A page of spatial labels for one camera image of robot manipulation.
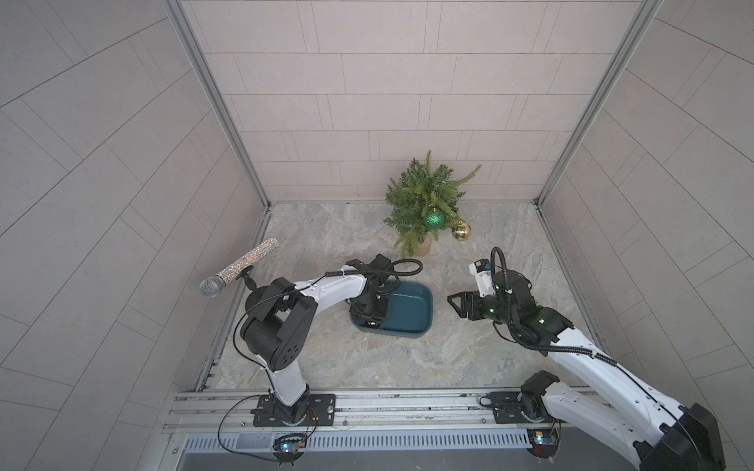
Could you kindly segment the shiny gold ball ornament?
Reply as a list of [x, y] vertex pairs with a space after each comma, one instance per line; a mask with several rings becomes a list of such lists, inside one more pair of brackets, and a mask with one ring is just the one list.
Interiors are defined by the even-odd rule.
[[451, 233], [457, 241], [467, 241], [471, 236], [471, 226], [466, 221], [457, 220], [451, 227]]

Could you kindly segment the green glitter ball ornament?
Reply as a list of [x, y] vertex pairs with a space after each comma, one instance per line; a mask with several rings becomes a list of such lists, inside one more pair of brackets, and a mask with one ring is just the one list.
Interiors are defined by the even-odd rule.
[[445, 226], [445, 222], [445, 213], [437, 207], [430, 208], [423, 216], [424, 226], [430, 231], [442, 229]]

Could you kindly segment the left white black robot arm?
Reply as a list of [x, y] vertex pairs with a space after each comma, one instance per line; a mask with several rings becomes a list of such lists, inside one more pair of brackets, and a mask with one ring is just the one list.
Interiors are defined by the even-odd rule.
[[388, 295], [400, 286], [402, 274], [395, 267], [379, 254], [369, 264], [355, 259], [314, 281], [294, 284], [279, 278], [251, 294], [237, 334], [270, 381], [275, 420], [298, 425], [308, 413], [310, 387], [298, 356], [316, 314], [345, 302], [351, 317], [380, 328]]

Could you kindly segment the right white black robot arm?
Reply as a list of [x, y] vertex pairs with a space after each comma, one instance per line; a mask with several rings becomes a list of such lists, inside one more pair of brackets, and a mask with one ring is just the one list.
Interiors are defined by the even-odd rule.
[[571, 320], [537, 303], [530, 280], [487, 259], [469, 266], [474, 292], [447, 300], [461, 319], [506, 326], [508, 338], [571, 371], [601, 396], [597, 402], [540, 371], [520, 387], [524, 418], [565, 421], [610, 447], [639, 470], [723, 470], [716, 417], [651, 387], [604, 353]]

